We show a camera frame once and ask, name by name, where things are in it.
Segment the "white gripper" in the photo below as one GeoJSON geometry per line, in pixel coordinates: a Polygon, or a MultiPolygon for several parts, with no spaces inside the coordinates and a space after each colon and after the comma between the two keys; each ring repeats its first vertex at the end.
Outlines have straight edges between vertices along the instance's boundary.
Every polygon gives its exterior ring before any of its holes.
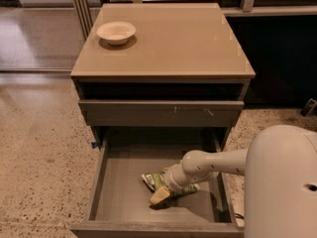
{"type": "Polygon", "coordinates": [[[157,205],[170,197],[170,191],[181,191],[187,185],[195,183],[197,176],[187,173],[183,169],[182,163],[177,163],[169,168],[163,169],[163,182],[166,186],[161,186],[150,198],[151,205],[157,205]]]}

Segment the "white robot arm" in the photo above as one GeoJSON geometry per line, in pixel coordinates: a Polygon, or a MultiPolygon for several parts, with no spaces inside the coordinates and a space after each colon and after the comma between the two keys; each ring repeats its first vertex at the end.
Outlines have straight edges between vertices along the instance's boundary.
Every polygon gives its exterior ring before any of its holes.
{"type": "Polygon", "coordinates": [[[165,169],[153,205],[214,172],[245,178],[245,238],[317,238],[317,133],[289,125],[262,130],[244,150],[187,152],[165,169]]]}

